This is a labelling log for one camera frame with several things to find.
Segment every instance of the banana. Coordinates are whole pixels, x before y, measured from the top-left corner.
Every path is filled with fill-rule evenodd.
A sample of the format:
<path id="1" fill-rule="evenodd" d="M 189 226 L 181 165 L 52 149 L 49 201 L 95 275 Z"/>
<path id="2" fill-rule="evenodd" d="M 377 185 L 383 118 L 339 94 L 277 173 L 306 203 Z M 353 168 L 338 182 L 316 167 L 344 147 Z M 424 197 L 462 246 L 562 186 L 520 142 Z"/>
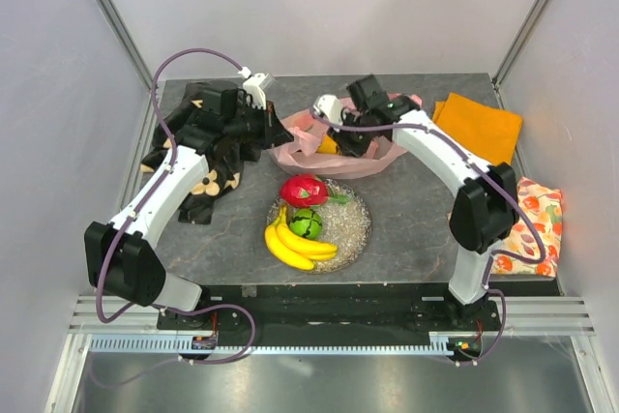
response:
<path id="1" fill-rule="evenodd" d="M 296 251 L 292 251 L 281 242 L 280 238 L 278 237 L 278 233 L 276 232 L 276 228 L 278 225 L 280 225 L 280 222 L 282 220 L 285 223 L 285 217 L 281 214 L 280 211 L 280 215 L 277 217 L 277 219 L 271 224 L 269 224 L 264 230 L 264 242 L 266 242 L 267 244 L 267 249 L 269 249 L 269 251 L 275 257 L 283 261 L 288 266 L 292 266 L 293 268 L 298 268 L 304 271 L 313 270 L 313 261 L 305 258 Z"/>
<path id="2" fill-rule="evenodd" d="M 332 258 L 335 258 L 336 252 L 320 253 L 320 254 L 316 254 L 316 255 L 304 254 L 303 256 L 305 256 L 305 257 L 307 257 L 307 258 L 309 258 L 310 260 L 313 260 L 313 261 L 325 261 L 325 260 L 331 260 Z"/>
<path id="3" fill-rule="evenodd" d="M 325 255 L 338 251 L 338 246 L 334 244 L 311 241 L 310 239 L 297 236 L 288 228 L 285 220 L 278 223 L 276 231 L 285 246 L 303 255 Z"/>

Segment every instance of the reflective metal floor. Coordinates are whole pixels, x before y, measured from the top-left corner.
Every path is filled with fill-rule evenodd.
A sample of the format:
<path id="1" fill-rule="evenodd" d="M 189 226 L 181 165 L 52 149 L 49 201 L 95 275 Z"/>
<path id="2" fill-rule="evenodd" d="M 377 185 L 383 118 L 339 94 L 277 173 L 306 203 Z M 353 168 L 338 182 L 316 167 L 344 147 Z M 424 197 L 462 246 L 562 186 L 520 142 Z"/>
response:
<path id="1" fill-rule="evenodd" d="M 89 357 L 101 381 L 111 383 L 169 355 Z M 112 390 L 82 382 L 78 399 L 85 403 L 74 412 L 88 413 L 593 411 L 567 338 L 503 339 L 476 368 L 405 356 L 256 355 L 215 367 L 173 364 Z"/>

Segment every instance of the green watermelon toy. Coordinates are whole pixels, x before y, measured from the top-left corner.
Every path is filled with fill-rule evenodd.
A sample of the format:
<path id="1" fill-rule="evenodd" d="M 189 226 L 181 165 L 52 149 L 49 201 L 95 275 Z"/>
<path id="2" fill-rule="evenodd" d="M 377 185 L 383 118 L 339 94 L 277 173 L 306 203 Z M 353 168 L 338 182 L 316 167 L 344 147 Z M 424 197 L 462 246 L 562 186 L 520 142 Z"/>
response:
<path id="1" fill-rule="evenodd" d="M 297 236 L 313 240 L 322 230 L 322 219 L 310 208 L 302 208 L 294 213 L 288 227 Z"/>

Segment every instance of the folded orange cloth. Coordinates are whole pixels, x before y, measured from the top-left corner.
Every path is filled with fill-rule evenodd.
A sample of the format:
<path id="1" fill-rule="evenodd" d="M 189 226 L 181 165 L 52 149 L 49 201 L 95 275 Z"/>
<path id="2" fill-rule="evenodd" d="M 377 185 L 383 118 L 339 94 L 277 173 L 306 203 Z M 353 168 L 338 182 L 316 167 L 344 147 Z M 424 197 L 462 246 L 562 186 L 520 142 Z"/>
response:
<path id="1" fill-rule="evenodd" d="M 460 145 L 492 164 L 511 163 L 522 118 L 451 93 L 437 102 L 432 121 Z"/>

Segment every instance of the red dragon fruit toy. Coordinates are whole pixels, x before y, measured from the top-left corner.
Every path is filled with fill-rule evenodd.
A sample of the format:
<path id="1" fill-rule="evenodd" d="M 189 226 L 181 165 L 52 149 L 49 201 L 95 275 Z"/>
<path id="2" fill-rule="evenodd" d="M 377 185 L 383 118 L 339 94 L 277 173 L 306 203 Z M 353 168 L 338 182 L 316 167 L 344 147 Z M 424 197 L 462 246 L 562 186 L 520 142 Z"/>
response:
<path id="1" fill-rule="evenodd" d="M 280 190 L 281 198 L 296 208 L 309 208 L 334 200 L 344 204 L 347 195 L 333 195 L 329 187 L 313 174 L 298 174 L 291 177 Z"/>

